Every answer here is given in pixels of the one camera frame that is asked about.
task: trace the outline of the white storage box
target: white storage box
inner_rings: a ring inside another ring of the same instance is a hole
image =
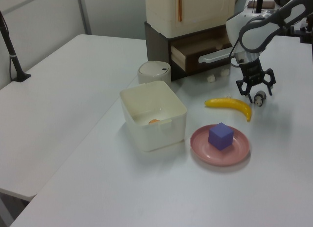
[[[166,38],[224,25],[235,0],[146,0],[147,23]]]
[[[163,81],[120,92],[126,124],[136,146],[151,151],[185,137],[187,109]]]

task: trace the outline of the open drawer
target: open drawer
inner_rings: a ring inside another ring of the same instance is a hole
[[[186,74],[210,69],[213,63],[226,60],[232,49],[226,27],[219,26],[171,42],[171,59]]]

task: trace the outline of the black pole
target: black pole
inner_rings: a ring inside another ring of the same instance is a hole
[[[256,3],[255,13],[261,13],[263,0],[258,0]]]
[[[21,68],[21,65],[19,63],[18,57],[16,56],[15,50],[13,48],[13,45],[12,45],[12,42],[11,42],[11,39],[9,36],[9,32],[6,28],[4,18],[3,18],[1,11],[0,11],[0,31],[1,31],[2,37],[3,37],[5,45],[6,45],[6,48],[9,51],[11,60],[13,62],[15,70],[16,70],[16,78],[14,78],[13,81],[23,82],[25,79],[28,79],[31,75],[24,73],[22,68]]]

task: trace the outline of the yellow banana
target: yellow banana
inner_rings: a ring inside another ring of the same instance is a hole
[[[232,98],[214,98],[207,100],[204,104],[208,107],[226,107],[239,110],[246,116],[248,122],[251,120],[251,108],[247,103],[241,100]]]

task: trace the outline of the drawer handle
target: drawer handle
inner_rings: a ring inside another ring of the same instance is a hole
[[[178,0],[178,21],[182,21],[182,0]]]

